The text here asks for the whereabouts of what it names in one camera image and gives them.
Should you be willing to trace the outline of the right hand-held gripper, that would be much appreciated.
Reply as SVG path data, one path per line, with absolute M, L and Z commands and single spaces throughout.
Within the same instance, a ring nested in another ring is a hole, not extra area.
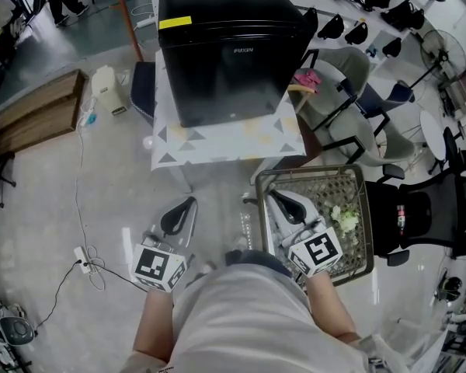
M 304 276 L 329 269 L 343 256 L 334 228 L 326 226 L 324 216 L 309 198 L 271 190 L 269 209 L 282 237 L 281 247 Z

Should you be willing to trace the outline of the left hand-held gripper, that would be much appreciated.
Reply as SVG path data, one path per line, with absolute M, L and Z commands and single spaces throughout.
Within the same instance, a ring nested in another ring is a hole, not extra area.
M 182 197 L 164 206 L 144 240 L 134 247 L 131 273 L 140 284 L 171 293 L 189 268 L 186 254 L 193 237 L 198 203 Z

